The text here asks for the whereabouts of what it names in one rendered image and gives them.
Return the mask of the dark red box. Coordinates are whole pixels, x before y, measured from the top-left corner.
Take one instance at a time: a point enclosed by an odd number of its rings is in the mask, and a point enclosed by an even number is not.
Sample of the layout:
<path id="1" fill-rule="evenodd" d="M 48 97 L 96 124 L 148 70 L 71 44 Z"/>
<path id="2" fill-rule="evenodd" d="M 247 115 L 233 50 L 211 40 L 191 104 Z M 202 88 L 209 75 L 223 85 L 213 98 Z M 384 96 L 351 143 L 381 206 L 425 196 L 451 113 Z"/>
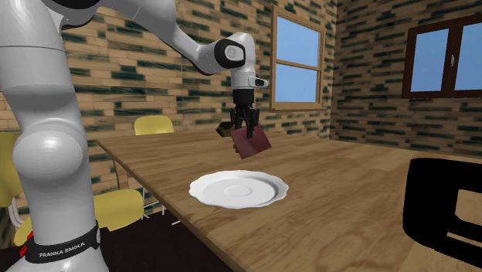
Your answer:
<path id="1" fill-rule="evenodd" d="M 271 148 L 271 144 L 264 133 L 262 126 L 257 125 L 253 129 L 253 136 L 247 137 L 247 128 L 242 127 L 230 132 L 235 149 L 238 151 L 241 159 L 254 156 L 262 151 Z"/>

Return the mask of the small olive green object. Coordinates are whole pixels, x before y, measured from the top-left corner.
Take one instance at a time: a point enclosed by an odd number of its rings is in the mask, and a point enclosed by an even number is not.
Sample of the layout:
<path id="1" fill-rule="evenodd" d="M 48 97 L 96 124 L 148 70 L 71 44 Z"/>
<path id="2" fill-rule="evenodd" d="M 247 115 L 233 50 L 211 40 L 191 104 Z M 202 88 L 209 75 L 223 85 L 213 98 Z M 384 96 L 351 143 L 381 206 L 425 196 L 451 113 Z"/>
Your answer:
<path id="1" fill-rule="evenodd" d="M 216 132 L 222 137 L 228 137 L 230 131 L 234 128 L 234 125 L 231 121 L 222 121 L 218 127 L 216 128 Z"/>

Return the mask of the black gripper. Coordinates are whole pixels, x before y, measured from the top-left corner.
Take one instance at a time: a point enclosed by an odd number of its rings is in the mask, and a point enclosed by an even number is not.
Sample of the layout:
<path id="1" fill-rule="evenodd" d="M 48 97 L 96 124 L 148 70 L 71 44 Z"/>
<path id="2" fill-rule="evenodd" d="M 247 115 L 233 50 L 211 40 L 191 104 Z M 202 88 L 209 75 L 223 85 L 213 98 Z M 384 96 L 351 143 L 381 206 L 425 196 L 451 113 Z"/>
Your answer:
<path id="1" fill-rule="evenodd" d="M 254 89 L 235 89 L 233 91 L 235 108 L 230 110 L 234 129 L 239 129 L 246 122 L 246 137 L 252 138 L 254 128 L 259 124 L 260 110 L 253 108 Z"/>

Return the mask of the yellow chair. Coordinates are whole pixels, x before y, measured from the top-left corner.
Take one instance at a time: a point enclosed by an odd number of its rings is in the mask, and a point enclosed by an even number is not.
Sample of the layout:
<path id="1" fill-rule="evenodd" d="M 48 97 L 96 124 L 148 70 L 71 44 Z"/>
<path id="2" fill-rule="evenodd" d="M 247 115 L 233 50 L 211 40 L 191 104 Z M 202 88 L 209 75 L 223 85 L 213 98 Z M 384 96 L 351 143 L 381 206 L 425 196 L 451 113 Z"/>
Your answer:
<path id="1" fill-rule="evenodd" d="M 173 133 L 174 128 L 171 119 L 162 115 L 139 117 L 134 122 L 136 135 Z"/>
<path id="2" fill-rule="evenodd" d="M 11 223 L 16 227 L 13 243 L 21 246 L 32 232 L 31 219 L 19 217 L 15 197 L 22 192 L 18 173 L 12 162 L 16 135 L 0 132 L 0 207 L 8 209 Z M 121 189 L 93 197 L 96 219 L 100 228 L 118 230 L 141 219 L 144 205 L 141 194 L 133 189 Z"/>

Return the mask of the wooden table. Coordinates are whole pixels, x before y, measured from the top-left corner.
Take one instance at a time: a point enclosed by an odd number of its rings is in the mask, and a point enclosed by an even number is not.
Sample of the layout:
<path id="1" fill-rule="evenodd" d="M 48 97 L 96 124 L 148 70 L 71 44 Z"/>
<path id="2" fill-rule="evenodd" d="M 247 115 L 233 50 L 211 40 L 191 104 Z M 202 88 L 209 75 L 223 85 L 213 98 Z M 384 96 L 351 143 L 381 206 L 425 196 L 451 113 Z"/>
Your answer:
<path id="1" fill-rule="evenodd" d="M 216 132 L 99 140 L 236 272 L 482 272 L 410 239 L 402 229 L 406 176 L 418 151 L 269 133 L 271 148 L 241 159 Z M 281 178 L 269 206 L 224 209 L 192 198 L 190 183 L 227 170 Z"/>

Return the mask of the black blocky object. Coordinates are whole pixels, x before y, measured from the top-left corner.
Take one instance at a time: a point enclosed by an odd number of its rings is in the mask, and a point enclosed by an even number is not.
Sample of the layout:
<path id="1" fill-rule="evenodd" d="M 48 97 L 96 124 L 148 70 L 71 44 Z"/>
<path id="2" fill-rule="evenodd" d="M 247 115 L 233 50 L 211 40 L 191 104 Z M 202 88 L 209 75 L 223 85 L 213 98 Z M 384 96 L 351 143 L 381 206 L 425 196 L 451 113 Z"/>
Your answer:
<path id="1" fill-rule="evenodd" d="M 414 158 L 409 163 L 402 228 L 417 243 L 482 268 L 482 226 L 456 215 L 460 190 L 482 194 L 482 164 L 442 158 Z"/>

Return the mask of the dark brown framed window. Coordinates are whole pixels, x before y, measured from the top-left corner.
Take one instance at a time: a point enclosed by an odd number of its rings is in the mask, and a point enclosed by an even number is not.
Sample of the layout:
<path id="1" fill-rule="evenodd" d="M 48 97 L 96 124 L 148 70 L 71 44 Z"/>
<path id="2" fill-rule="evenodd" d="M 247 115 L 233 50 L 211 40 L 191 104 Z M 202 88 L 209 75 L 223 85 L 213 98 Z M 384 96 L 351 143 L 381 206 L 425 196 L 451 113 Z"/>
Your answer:
<path id="1" fill-rule="evenodd" d="M 402 98 L 482 98 L 482 13 L 408 30 Z"/>

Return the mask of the white scalloped plate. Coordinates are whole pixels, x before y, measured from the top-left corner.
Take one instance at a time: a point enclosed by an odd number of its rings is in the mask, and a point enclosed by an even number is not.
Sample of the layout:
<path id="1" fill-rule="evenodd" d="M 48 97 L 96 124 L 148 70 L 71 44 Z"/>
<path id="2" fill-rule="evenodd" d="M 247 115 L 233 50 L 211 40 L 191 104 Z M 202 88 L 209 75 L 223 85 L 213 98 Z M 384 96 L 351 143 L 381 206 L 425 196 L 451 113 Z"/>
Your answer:
<path id="1" fill-rule="evenodd" d="M 207 206 L 249 209 L 269 206 L 287 196 L 289 185 L 265 172 L 221 171 L 203 175 L 189 186 L 189 195 Z"/>

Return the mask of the light wood framed window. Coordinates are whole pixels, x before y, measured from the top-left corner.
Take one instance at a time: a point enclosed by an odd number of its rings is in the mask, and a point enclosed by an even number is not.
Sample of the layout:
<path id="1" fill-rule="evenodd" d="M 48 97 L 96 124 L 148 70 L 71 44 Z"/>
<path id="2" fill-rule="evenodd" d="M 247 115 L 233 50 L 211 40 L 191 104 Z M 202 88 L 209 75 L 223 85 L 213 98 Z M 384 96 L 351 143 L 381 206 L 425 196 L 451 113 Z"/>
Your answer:
<path id="1" fill-rule="evenodd" d="M 279 6 L 271 9 L 270 111 L 322 111 L 324 29 Z"/>

